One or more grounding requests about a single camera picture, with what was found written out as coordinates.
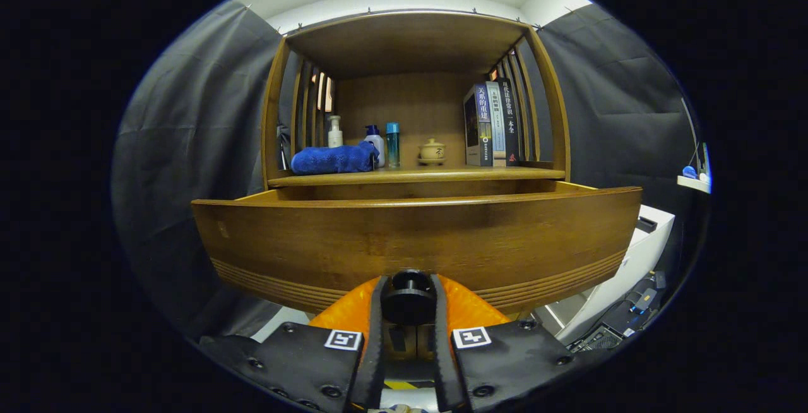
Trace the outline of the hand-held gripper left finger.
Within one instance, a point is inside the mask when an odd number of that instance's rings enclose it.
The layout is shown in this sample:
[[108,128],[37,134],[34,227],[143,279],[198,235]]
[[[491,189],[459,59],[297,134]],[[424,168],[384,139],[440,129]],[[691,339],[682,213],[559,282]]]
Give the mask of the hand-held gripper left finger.
[[271,412],[369,412],[384,385],[387,283],[385,275],[366,281],[310,323],[279,323],[262,341],[206,336],[200,349],[269,396]]

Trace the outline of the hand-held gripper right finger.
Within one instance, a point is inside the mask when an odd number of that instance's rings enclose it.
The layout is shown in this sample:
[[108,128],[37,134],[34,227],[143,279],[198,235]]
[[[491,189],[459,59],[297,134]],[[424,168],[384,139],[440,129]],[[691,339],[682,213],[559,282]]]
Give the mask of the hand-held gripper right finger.
[[608,349],[571,352],[533,319],[458,326],[449,293],[465,288],[436,274],[431,283],[436,295],[434,378],[441,411],[526,412],[610,356]]

